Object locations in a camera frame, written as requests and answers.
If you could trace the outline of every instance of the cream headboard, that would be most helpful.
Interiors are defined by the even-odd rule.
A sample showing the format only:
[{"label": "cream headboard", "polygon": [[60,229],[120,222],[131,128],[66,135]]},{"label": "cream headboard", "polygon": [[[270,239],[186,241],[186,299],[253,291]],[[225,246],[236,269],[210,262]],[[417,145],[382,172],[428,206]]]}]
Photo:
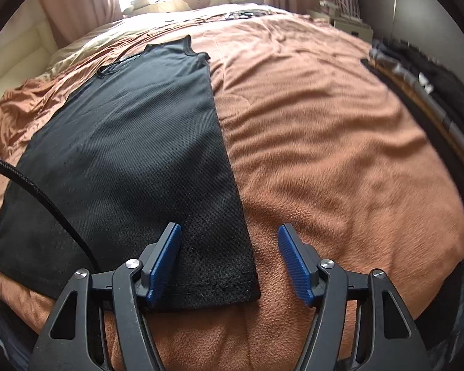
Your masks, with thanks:
[{"label": "cream headboard", "polygon": [[38,0],[26,0],[0,32],[0,98],[6,89],[41,75],[57,51]]}]

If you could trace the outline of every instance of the wall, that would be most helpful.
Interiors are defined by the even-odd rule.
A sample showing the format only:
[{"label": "wall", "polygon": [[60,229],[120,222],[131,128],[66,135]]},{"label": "wall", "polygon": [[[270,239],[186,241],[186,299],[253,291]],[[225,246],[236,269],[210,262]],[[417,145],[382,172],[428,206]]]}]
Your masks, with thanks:
[{"label": "wall", "polygon": [[0,31],[0,47],[46,19],[39,0],[26,0]]},{"label": "wall", "polygon": [[375,37],[404,39],[438,59],[464,83],[464,35],[437,0],[359,0]]}]

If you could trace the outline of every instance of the bed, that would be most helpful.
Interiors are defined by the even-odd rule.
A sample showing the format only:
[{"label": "bed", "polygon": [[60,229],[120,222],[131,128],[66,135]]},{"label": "bed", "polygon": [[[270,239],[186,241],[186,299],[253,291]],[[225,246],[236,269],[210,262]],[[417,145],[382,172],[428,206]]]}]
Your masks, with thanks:
[{"label": "bed", "polygon": [[[244,10],[264,15],[224,18]],[[386,270],[415,318],[429,308],[464,264],[464,208],[423,130],[361,65],[370,45],[269,6],[160,11],[91,32],[55,53],[43,75],[8,90],[0,99],[0,157],[16,164],[67,97],[121,55],[186,35],[194,51],[209,54],[262,296],[193,313],[148,314],[167,369],[294,368],[313,312],[296,298],[278,253],[276,230],[287,221],[346,270]],[[0,176],[0,206],[6,185]],[[54,302],[1,272],[0,297],[36,332]],[[349,306],[341,358],[350,353],[354,318]],[[112,364],[122,369],[110,312],[105,330]]]}]

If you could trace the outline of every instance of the brown satin bedsheet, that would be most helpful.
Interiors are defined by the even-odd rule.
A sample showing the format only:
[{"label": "brown satin bedsheet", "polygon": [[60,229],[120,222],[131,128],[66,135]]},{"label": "brown satin bedsheet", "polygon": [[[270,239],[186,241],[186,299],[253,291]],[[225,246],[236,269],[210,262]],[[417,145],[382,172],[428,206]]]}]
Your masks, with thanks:
[{"label": "brown satin bedsheet", "polygon": [[[114,43],[53,81],[8,91],[0,101],[0,157],[16,164],[33,133],[101,65],[186,34],[211,57],[262,297],[149,315],[167,369],[294,368],[313,310],[295,296],[278,252],[283,222],[347,270],[386,270],[417,317],[464,257],[464,209],[424,132],[360,64],[369,45],[328,25],[271,15],[173,24]],[[6,184],[0,176],[0,205]],[[36,331],[53,304],[1,273],[0,296]],[[341,356],[350,352],[354,317],[351,305]],[[114,367],[123,369],[113,315],[105,323]]]}]

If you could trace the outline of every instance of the blue gripper pad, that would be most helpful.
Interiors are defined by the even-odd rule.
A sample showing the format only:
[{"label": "blue gripper pad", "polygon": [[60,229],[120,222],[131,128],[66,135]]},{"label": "blue gripper pad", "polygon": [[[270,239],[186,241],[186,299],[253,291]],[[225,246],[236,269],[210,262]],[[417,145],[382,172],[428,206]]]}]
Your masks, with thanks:
[{"label": "blue gripper pad", "polygon": [[308,307],[314,306],[315,296],[311,290],[311,273],[303,260],[293,238],[297,239],[297,245],[302,250],[302,242],[297,236],[292,237],[285,225],[278,228],[278,248],[282,254],[283,261],[287,265],[290,279],[294,290]]},{"label": "blue gripper pad", "polygon": [[181,227],[176,224],[172,229],[167,242],[162,248],[155,266],[149,276],[149,291],[146,296],[147,302],[154,306],[163,294],[167,286],[170,271],[174,266],[178,249],[181,247]]}]

